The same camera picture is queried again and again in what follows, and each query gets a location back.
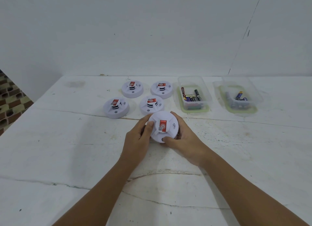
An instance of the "white smoke detector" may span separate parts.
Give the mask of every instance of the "white smoke detector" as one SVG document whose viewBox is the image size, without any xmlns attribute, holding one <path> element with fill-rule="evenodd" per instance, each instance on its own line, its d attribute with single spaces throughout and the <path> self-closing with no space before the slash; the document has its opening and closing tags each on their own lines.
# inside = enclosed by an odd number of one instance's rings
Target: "white smoke detector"
<svg viewBox="0 0 312 226">
<path fill-rule="evenodd" d="M 173 85 L 167 81 L 155 82 L 151 86 L 151 94 L 167 99 L 172 95 Z"/>
<path fill-rule="evenodd" d="M 154 121 L 154 130 L 151 138 L 157 142 L 164 143 L 161 139 L 164 137 L 175 138 L 179 130 L 179 123 L 173 114 L 167 111 L 154 113 L 149 121 Z"/>
<path fill-rule="evenodd" d="M 144 97 L 140 102 L 140 110 L 142 114 L 148 115 L 165 109 L 163 99 L 159 96 L 149 95 Z"/>
<path fill-rule="evenodd" d="M 130 110 L 129 103 L 126 98 L 115 97 L 104 104 L 104 113 L 109 118 L 121 118 Z"/>
<path fill-rule="evenodd" d="M 127 98 L 136 98 L 143 94 L 143 85 L 137 80 L 130 80 L 121 87 L 122 94 Z"/>
</svg>

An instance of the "person's right thumb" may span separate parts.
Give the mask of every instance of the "person's right thumb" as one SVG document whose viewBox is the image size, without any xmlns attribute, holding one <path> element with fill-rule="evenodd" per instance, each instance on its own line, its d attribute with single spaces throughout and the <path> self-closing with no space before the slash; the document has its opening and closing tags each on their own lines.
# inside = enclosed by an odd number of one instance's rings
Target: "person's right thumb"
<svg viewBox="0 0 312 226">
<path fill-rule="evenodd" d="M 178 148 L 177 146 L 178 140 L 175 140 L 172 137 L 164 137 L 162 138 L 162 141 L 164 141 L 167 144 L 167 146 L 169 146 L 170 148 L 173 148 L 173 149 Z"/>
</svg>

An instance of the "patterned floor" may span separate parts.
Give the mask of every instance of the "patterned floor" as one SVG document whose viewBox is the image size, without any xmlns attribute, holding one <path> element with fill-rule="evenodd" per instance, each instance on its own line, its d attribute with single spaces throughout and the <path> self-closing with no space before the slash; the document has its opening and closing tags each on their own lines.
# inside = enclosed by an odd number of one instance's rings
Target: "patterned floor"
<svg viewBox="0 0 312 226">
<path fill-rule="evenodd" d="M 0 136 L 33 102 L 0 70 Z"/>
</svg>

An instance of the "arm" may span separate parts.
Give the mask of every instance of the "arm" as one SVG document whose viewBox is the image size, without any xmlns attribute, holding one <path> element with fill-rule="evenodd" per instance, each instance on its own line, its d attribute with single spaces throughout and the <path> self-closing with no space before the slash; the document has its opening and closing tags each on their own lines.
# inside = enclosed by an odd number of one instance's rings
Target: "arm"
<svg viewBox="0 0 312 226">
<path fill-rule="evenodd" d="M 141 118 L 126 134 L 121 156 L 112 169 L 53 226 L 106 224 L 123 186 L 146 155 L 154 122 L 144 125 L 150 116 Z"/>
<path fill-rule="evenodd" d="M 189 162 L 206 170 L 242 226 L 308 226 L 285 206 L 253 185 L 224 159 L 212 151 L 176 113 L 180 135 L 164 137 L 171 148 L 179 150 Z"/>
</svg>

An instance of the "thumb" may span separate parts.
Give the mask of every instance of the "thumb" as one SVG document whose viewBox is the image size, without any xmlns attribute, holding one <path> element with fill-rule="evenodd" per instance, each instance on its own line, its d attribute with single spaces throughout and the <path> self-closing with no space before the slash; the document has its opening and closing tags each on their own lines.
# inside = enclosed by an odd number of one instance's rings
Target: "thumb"
<svg viewBox="0 0 312 226">
<path fill-rule="evenodd" d="M 154 122 L 153 121 L 149 121 L 147 123 L 146 127 L 144 128 L 144 132 L 143 132 L 141 138 L 149 140 L 149 137 L 151 136 L 151 133 L 153 131 L 153 127 L 154 127 Z"/>
<path fill-rule="evenodd" d="M 173 139 L 172 137 L 164 137 L 162 138 L 162 141 L 164 141 L 170 148 L 178 149 L 178 140 Z"/>
</svg>

